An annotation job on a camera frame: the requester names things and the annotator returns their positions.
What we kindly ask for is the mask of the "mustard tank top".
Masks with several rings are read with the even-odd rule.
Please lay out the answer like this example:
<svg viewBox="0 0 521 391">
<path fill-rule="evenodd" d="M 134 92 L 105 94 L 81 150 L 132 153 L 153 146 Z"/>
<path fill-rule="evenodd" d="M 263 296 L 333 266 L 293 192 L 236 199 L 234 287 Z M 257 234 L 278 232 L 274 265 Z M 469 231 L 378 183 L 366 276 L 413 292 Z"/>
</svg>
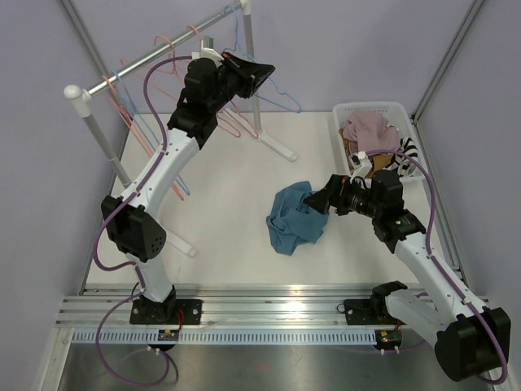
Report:
<svg viewBox="0 0 521 391">
<path fill-rule="evenodd" d="M 352 155 L 351 149 L 350 149 L 350 142 L 345 138 L 342 137 L 344 150 L 347 157 L 348 167 L 350 172 L 353 174 L 357 171 L 357 167 L 354 165 L 353 161 L 350 159 L 350 156 Z M 369 161 L 371 163 L 371 168 L 367 169 L 364 168 L 362 170 L 361 174 L 357 174 L 359 177 L 363 177 L 366 179 L 369 179 L 372 177 L 373 173 L 375 171 L 386 169 L 392 162 L 393 155 L 390 154 L 378 154 L 373 155 L 369 157 Z"/>
</svg>

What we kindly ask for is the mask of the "teal blue tank top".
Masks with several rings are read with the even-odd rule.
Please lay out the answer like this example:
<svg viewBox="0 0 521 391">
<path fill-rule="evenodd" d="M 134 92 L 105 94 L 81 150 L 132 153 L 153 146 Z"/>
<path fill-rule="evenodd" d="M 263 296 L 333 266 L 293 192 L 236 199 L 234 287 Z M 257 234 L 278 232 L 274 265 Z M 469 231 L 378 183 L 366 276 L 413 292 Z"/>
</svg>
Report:
<svg viewBox="0 0 521 391">
<path fill-rule="evenodd" d="M 310 208 L 304 200 L 313 194 L 310 182 L 302 181 L 276 193 L 266 224 L 276 253 L 291 256 L 302 244 L 315 244 L 322 236 L 328 214 Z"/>
</svg>

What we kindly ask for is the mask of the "pink hanger of mauve top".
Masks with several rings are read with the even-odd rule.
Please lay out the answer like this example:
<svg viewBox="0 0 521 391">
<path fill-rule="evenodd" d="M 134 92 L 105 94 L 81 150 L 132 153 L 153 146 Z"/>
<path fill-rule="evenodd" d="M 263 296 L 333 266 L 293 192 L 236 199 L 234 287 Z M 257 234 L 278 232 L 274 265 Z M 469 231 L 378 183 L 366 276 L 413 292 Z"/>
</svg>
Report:
<svg viewBox="0 0 521 391">
<path fill-rule="evenodd" d="M 195 26 L 189 24 L 188 28 L 195 33 L 199 40 L 204 36 Z M 258 139 L 259 133 L 253 123 L 239 111 L 235 103 L 231 103 L 231 106 L 232 108 L 224 108 L 217 114 L 218 128 L 235 138 L 240 138 L 241 131 L 244 130 L 253 139 Z"/>
</svg>

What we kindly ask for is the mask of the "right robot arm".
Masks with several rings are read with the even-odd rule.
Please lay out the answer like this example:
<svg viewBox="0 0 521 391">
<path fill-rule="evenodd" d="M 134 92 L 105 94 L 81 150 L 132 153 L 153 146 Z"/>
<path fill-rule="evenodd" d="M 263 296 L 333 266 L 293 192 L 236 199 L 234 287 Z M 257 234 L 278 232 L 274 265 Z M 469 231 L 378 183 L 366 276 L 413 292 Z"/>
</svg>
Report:
<svg viewBox="0 0 521 391">
<path fill-rule="evenodd" d="M 441 369 L 453 381 L 497 368 L 501 374 L 494 382 L 506 380 L 510 317 L 502 308 L 489 308 L 436 258 L 427 229 L 405 208 L 397 173 L 377 171 L 370 185 L 334 174 L 304 203 L 321 214 L 334 209 L 340 216 L 358 213 L 370 218 L 375 236 L 409 268 L 431 299 L 425 303 L 399 281 L 382 284 L 371 295 L 377 316 L 412 328 L 434 349 Z"/>
</svg>

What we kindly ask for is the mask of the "mauve pink tank top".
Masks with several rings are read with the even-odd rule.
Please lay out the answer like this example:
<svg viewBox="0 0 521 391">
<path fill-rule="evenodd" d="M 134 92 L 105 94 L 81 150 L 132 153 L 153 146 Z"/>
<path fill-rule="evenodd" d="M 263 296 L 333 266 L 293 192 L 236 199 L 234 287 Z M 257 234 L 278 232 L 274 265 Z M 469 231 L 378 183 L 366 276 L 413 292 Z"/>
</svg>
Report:
<svg viewBox="0 0 521 391">
<path fill-rule="evenodd" d="M 398 130 L 389 125 L 388 119 L 379 112 L 354 111 L 340 126 L 340 134 L 348 141 L 352 154 L 360 151 L 397 150 L 401 145 Z"/>
</svg>

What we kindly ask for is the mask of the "blue hanger of teal top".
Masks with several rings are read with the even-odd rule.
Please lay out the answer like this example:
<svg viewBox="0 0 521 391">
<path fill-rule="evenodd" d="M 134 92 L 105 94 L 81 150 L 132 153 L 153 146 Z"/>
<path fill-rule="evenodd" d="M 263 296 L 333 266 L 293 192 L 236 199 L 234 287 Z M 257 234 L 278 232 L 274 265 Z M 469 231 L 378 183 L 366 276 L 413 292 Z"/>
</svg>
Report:
<svg viewBox="0 0 521 391">
<path fill-rule="evenodd" d="M 232 6 L 225 6 L 225 9 L 229 9 L 231 11 L 231 15 L 234 17 L 234 46 L 232 49 L 228 48 L 228 51 L 233 51 L 235 53 L 239 53 L 242 56 L 244 56 L 246 59 L 251 60 L 254 63 L 257 63 L 255 56 L 249 55 L 246 52 L 246 50 L 243 49 L 243 47 L 241 45 L 241 36 L 239 33 L 239 14 L 238 14 L 238 12 Z M 267 99 L 266 97 L 258 95 L 258 94 L 256 94 L 256 97 L 258 97 L 260 100 L 262 100 L 266 103 L 274 105 L 277 108 L 281 108 L 284 111 L 292 112 L 295 114 L 302 113 L 302 107 L 300 105 L 300 102 L 294 96 L 292 96 L 291 94 L 289 94 L 286 91 L 281 90 L 278 83 L 272 77 L 268 77 L 268 80 L 271 83 L 271 85 L 274 87 L 277 95 L 279 95 L 280 97 L 284 97 L 286 99 L 290 99 L 292 101 L 293 105 L 287 106 L 287 105 L 281 104 L 279 102 L 273 101 L 272 99 Z"/>
</svg>

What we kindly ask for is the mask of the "black white striped tank top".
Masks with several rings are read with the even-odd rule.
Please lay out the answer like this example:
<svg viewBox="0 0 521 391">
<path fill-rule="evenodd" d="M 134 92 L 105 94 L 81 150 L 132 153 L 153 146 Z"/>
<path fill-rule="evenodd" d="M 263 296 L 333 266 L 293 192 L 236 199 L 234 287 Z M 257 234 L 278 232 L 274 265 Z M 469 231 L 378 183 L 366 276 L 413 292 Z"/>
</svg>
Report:
<svg viewBox="0 0 521 391">
<path fill-rule="evenodd" d="M 400 155 L 393 155 L 390 162 L 384 167 L 387 170 L 396 172 L 400 178 L 411 178 L 416 174 L 416 165 L 407 155 L 414 160 L 418 160 L 418 148 L 411 137 L 404 137 L 400 140 L 398 148 Z"/>
</svg>

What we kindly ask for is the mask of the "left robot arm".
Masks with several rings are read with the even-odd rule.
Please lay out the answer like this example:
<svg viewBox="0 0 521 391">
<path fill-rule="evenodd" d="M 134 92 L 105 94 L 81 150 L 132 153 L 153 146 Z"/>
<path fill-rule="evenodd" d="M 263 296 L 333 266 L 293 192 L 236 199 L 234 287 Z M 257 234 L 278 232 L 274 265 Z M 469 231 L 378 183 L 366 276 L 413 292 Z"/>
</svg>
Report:
<svg viewBox="0 0 521 391">
<path fill-rule="evenodd" d="M 121 195 L 101 203 L 102 232 L 125 255 L 119 270 L 134 268 L 139 291 L 128 298 L 133 325 L 196 325 L 192 309 L 197 300 L 177 299 L 161 253 L 166 230 L 157 214 L 168 189 L 186 164 L 202 149 L 216 129 L 217 114 L 235 97 L 250 99 L 274 73 L 270 64 L 258 64 L 223 52 L 216 59 L 200 57 L 187 66 L 184 87 L 167 123 L 160 123 L 162 141 L 153 156 Z"/>
</svg>

